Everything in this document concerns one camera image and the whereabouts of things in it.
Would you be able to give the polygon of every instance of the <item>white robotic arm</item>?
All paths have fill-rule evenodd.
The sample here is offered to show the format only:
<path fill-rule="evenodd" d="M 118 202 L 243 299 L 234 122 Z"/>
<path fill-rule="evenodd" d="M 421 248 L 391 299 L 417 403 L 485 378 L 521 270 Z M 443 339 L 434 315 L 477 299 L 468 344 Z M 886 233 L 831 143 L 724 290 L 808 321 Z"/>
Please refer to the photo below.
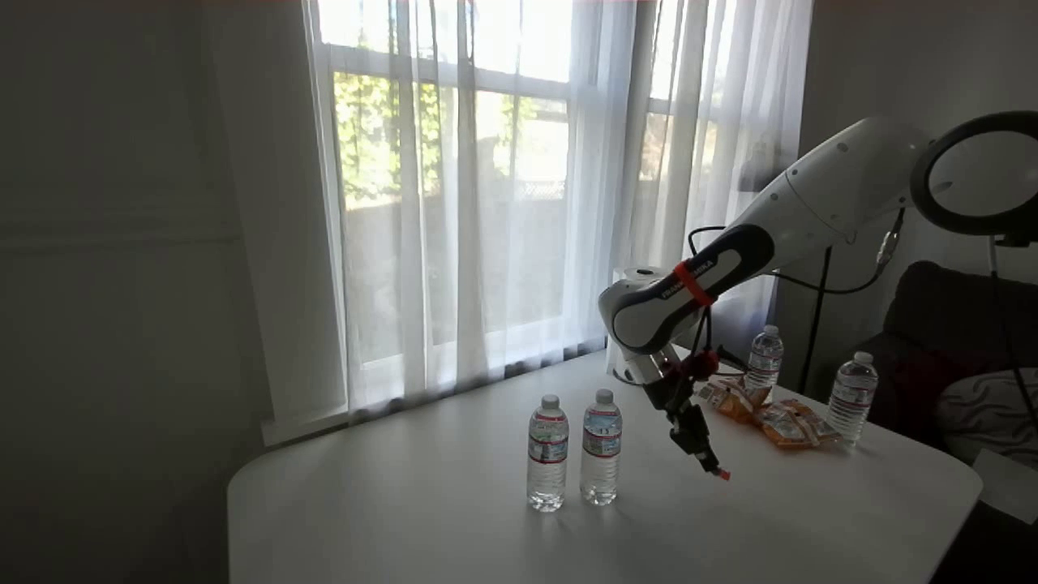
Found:
<path fill-rule="evenodd" d="M 831 136 L 774 181 L 697 256 L 678 264 L 652 286 L 612 281 L 599 295 L 620 381 L 644 385 L 655 410 L 674 423 L 671 439 L 719 475 L 708 446 L 708 426 L 688 407 L 688 362 L 674 354 L 674 333 L 726 290 L 853 242 L 858 227 L 905 203 L 911 167 L 926 140 L 891 120 L 858 120 Z"/>

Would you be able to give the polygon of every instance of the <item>white curtain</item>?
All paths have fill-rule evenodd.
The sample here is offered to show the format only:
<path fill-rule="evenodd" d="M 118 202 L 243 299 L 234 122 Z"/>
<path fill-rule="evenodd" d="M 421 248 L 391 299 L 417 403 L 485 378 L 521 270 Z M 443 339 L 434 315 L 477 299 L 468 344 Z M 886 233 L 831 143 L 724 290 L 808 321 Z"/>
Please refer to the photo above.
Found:
<path fill-rule="evenodd" d="M 808 13 L 310 0 L 348 410 L 599 348 L 615 267 L 688 256 L 795 155 Z"/>
<path fill-rule="evenodd" d="M 728 223 L 799 155 L 810 0 L 658 0 L 639 83 L 620 267 L 674 267 L 688 233 Z M 712 344 L 744 357 L 768 321 L 768 276 L 712 305 Z"/>

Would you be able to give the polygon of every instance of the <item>white wall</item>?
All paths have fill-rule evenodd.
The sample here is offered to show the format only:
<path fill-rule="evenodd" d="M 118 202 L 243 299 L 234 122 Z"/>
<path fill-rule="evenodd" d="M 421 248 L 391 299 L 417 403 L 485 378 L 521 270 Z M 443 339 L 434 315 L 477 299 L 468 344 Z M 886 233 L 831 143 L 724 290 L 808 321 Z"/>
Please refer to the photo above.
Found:
<path fill-rule="evenodd" d="M 0 580 L 225 580 L 269 414 L 198 7 L 0 2 Z"/>
<path fill-rule="evenodd" d="M 813 0 L 804 140 L 813 146 L 840 127 L 886 114 L 930 136 L 992 109 L 1038 109 L 1038 2 L 1030 0 Z M 831 281 L 858 281 L 873 267 L 874 238 L 834 252 Z M 826 299 L 808 392 L 826 392 L 845 349 L 874 333 L 897 274 L 911 260 L 987 274 L 987 242 L 930 227 L 911 210 L 894 267 L 883 286 Z M 1038 281 L 1038 249 L 1001 252 L 1001 276 Z M 779 326 L 791 344 L 784 382 L 800 381 L 813 295 L 782 286 Z"/>

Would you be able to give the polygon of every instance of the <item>snack bag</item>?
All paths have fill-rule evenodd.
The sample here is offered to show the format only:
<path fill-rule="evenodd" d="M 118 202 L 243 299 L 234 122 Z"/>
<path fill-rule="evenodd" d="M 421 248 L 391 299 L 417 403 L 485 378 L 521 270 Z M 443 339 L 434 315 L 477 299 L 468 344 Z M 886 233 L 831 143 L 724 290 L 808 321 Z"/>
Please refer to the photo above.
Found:
<path fill-rule="evenodd" d="M 739 392 L 739 382 L 744 378 L 710 378 L 697 392 L 712 412 L 744 426 L 758 426 L 751 403 Z"/>
<path fill-rule="evenodd" d="M 782 451 L 831 449 L 840 442 L 840 434 L 799 398 L 764 407 L 758 427 Z"/>
<path fill-rule="evenodd" d="M 758 427 L 782 451 L 808 451 L 840 446 L 840 434 L 813 414 L 800 398 L 748 403 L 744 378 L 710 378 L 700 398 L 744 426 Z"/>

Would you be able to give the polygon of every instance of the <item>plastic water bottle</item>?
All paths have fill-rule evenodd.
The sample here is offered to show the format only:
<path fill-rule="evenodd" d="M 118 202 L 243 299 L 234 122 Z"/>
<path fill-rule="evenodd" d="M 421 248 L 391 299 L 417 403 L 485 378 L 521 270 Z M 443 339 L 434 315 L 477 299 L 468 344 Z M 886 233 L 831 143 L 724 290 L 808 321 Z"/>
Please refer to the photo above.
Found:
<path fill-rule="evenodd" d="M 835 370 L 834 392 L 826 403 L 826 423 L 844 434 L 845 446 L 855 446 L 861 423 L 868 420 L 880 374 L 873 354 L 855 349 Z"/>
<path fill-rule="evenodd" d="M 751 407 L 761 407 L 772 385 L 779 382 L 782 354 L 784 354 L 784 344 L 779 329 L 764 326 L 748 344 L 745 378 L 744 378 L 744 392 Z"/>
<path fill-rule="evenodd" d="M 571 426 L 558 410 L 558 397 L 544 397 L 527 420 L 526 503 L 536 513 L 558 513 L 563 489 Z"/>
<path fill-rule="evenodd" d="M 611 506 L 615 499 L 620 475 L 620 442 L 622 414 L 611 389 L 599 389 L 592 407 L 584 412 L 584 465 L 579 465 L 579 492 L 592 506 Z"/>

